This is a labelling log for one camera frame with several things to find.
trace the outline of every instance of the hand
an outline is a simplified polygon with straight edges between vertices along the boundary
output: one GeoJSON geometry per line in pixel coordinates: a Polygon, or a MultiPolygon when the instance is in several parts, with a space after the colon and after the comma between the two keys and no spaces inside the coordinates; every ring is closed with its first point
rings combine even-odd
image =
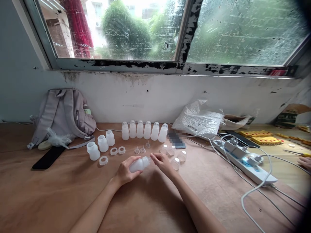
{"type": "Polygon", "coordinates": [[[120,164],[117,174],[114,177],[114,179],[118,181],[120,186],[134,180],[137,176],[139,176],[143,172],[143,171],[137,171],[134,173],[130,173],[130,170],[129,170],[130,165],[140,158],[141,156],[131,156],[120,164]]]}
{"type": "Polygon", "coordinates": [[[153,160],[155,165],[157,165],[160,170],[168,177],[171,178],[172,175],[175,173],[174,168],[170,164],[168,157],[164,154],[154,153],[150,154],[150,158],[153,160]]]}
{"type": "Polygon", "coordinates": [[[310,157],[299,158],[298,163],[304,166],[306,169],[311,170],[311,158],[310,157]]]}

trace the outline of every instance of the backpack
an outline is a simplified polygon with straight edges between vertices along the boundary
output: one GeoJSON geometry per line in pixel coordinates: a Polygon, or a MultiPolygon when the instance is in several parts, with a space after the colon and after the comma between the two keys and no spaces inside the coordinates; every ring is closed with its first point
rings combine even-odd
{"type": "Polygon", "coordinates": [[[36,130],[27,148],[32,149],[46,140],[49,137],[48,127],[57,135],[73,134],[87,140],[70,149],[95,141],[92,134],[96,129],[96,122],[92,115],[84,112],[83,104],[87,104],[86,99],[74,88],[49,90],[41,102],[38,117],[32,119],[36,130]]]}

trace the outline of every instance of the forearm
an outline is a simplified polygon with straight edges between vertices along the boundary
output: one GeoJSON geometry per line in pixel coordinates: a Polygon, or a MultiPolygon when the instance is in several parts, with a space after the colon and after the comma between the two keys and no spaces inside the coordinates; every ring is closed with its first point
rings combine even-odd
{"type": "Polygon", "coordinates": [[[79,218],[70,233],[89,232],[96,233],[105,216],[107,208],[114,194],[120,188],[120,183],[114,177],[106,187],[101,191],[98,197],[87,208],[84,214],[79,218]]]}
{"type": "Polygon", "coordinates": [[[170,179],[177,187],[198,232],[226,232],[226,229],[223,227],[223,225],[208,210],[204,203],[189,188],[189,186],[177,172],[173,173],[170,176],[170,179]]]}

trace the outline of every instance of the power strip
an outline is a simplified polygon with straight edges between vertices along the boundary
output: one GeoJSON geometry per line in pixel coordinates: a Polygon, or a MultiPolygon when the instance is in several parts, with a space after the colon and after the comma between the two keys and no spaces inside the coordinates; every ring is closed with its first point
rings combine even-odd
{"type": "MultiPolygon", "coordinates": [[[[223,145],[225,144],[224,142],[220,142],[220,141],[217,141],[217,142],[213,141],[212,143],[214,144],[214,146],[220,145],[220,143],[222,143],[223,145]]],[[[215,147],[215,149],[218,150],[220,153],[222,153],[225,156],[224,148],[222,146],[217,146],[217,147],[215,147]]],[[[247,162],[247,160],[248,160],[247,157],[243,157],[243,158],[239,159],[238,157],[233,155],[228,150],[226,150],[226,154],[228,156],[228,159],[234,165],[236,165],[242,172],[244,172],[249,178],[251,178],[256,184],[261,184],[264,181],[268,172],[266,172],[265,170],[263,170],[259,166],[251,166],[247,162]]],[[[272,183],[275,183],[277,181],[278,181],[277,178],[275,178],[273,175],[269,175],[269,177],[265,181],[264,185],[272,184],[272,183]]]]}

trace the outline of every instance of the table surface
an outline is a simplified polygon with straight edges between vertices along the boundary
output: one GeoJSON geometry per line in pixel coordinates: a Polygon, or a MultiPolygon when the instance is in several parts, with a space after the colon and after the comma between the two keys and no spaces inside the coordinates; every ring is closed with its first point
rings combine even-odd
{"type": "MultiPolygon", "coordinates": [[[[98,124],[98,128],[121,129],[121,124],[98,124]]],[[[31,167],[47,151],[28,150],[32,125],[0,124],[0,229],[3,232],[68,232],[75,221],[97,197],[116,173],[120,163],[135,155],[134,149],[145,139],[123,141],[121,132],[114,132],[115,147],[124,146],[123,155],[107,155],[109,162],[100,166],[89,159],[86,147],[65,150],[54,164],[44,171],[31,167]]],[[[98,137],[104,132],[96,131],[98,137]]],[[[83,140],[75,139],[79,144],[83,140]]],[[[202,202],[228,229],[228,232],[260,232],[241,207],[241,196],[252,187],[244,182],[231,165],[195,143],[187,140],[187,161],[180,175],[202,202]]],[[[147,155],[158,152],[163,143],[151,141],[147,155]]],[[[263,147],[267,152],[272,149],[263,147]]],[[[294,155],[275,151],[276,155],[294,155]]],[[[274,172],[290,184],[307,179],[300,170],[275,162],[274,172]]],[[[276,186],[306,203],[306,199],[278,181],[276,186]]],[[[269,188],[262,191],[293,221],[303,209],[269,188]]],[[[266,232],[286,232],[292,225],[259,192],[245,199],[248,212],[266,232]]],[[[194,224],[176,187],[151,164],[134,181],[122,186],[112,199],[98,232],[196,232],[194,224]]]]}
{"type": "MultiPolygon", "coordinates": [[[[283,150],[290,150],[295,151],[299,153],[311,153],[310,149],[307,149],[305,147],[302,147],[301,145],[297,145],[294,142],[301,143],[300,141],[293,140],[293,139],[285,139],[282,137],[279,137],[275,135],[276,133],[281,133],[287,136],[293,136],[297,138],[303,138],[307,140],[311,140],[311,133],[304,132],[299,129],[284,129],[275,127],[273,125],[264,125],[264,124],[254,124],[251,125],[249,129],[238,129],[235,130],[236,132],[239,131],[260,131],[265,130],[268,132],[273,133],[273,137],[277,139],[284,140],[284,144],[276,145],[276,146],[260,146],[262,150],[267,152],[269,155],[274,155],[277,157],[280,157],[282,159],[285,159],[287,161],[290,161],[294,164],[297,164],[297,160],[299,159],[299,155],[295,155],[289,152],[285,152],[283,150]]],[[[259,155],[263,155],[264,153],[256,148],[250,148],[250,152],[257,153],[259,155]]],[[[269,171],[269,161],[267,157],[264,157],[265,161],[261,165],[263,169],[266,171],[269,171]]],[[[277,179],[281,180],[283,183],[287,184],[288,186],[292,187],[294,190],[298,191],[302,195],[308,197],[309,196],[309,189],[310,189],[310,176],[305,173],[303,170],[297,168],[296,166],[289,164],[287,162],[284,162],[280,159],[271,157],[272,161],[272,175],[276,177],[277,179]]]]}

